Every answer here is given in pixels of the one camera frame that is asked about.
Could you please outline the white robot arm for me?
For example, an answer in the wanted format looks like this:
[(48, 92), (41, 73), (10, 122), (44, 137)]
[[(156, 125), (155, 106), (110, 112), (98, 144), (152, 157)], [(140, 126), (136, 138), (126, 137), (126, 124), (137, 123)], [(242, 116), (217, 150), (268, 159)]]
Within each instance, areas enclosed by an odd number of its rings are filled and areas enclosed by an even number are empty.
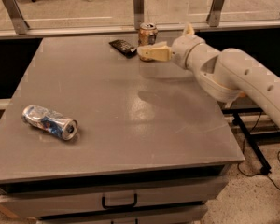
[(190, 26), (172, 45), (160, 42), (140, 46), (137, 53), (189, 70), (203, 90), (220, 102), (231, 103), (246, 94), (280, 128), (280, 77), (247, 53), (214, 49)]

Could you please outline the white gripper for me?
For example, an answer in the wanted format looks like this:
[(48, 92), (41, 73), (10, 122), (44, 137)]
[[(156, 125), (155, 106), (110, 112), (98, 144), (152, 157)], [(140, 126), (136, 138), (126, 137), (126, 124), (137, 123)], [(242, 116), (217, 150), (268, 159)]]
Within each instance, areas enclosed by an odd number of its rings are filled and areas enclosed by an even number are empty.
[(191, 51), (205, 41), (195, 35), (191, 23), (187, 23), (183, 30), (183, 35), (177, 38), (171, 47), (166, 42), (156, 43), (154, 45), (139, 46), (137, 53), (143, 61), (167, 62), (172, 59), (173, 63), (187, 69), (187, 59)]

